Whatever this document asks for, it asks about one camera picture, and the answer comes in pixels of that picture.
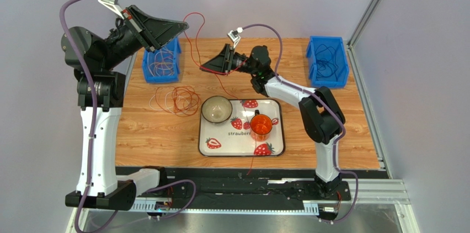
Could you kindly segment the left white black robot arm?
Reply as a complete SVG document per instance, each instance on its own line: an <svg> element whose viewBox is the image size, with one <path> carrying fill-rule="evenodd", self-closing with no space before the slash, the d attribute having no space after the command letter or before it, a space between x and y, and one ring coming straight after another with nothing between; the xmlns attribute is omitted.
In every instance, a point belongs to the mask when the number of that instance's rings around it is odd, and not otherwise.
<svg viewBox="0 0 470 233"><path fill-rule="evenodd" d="M137 196L166 178L163 167L146 167L124 178L115 169L116 137L124 104L126 76L115 67L140 49L155 52L187 30L186 22L152 17L136 6L122 10L107 38L71 27L61 45L77 79L83 124L82 167L68 207L131 209Z"/></svg>

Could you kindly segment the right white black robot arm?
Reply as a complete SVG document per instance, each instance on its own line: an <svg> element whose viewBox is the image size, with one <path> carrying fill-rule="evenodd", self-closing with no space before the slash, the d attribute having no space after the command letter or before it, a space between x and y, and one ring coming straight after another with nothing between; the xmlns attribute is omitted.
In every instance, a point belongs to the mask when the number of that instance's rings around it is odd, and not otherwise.
<svg viewBox="0 0 470 233"><path fill-rule="evenodd" d="M279 76L271 68L265 45L253 47L250 55L246 56L226 44L217 56L203 63L200 70L217 75L227 75L232 71L247 73L257 93L297 108L305 132L316 146L316 183L327 190L339 185L338 142L345 135L345 116L329 88L303 87Z"/></svg>

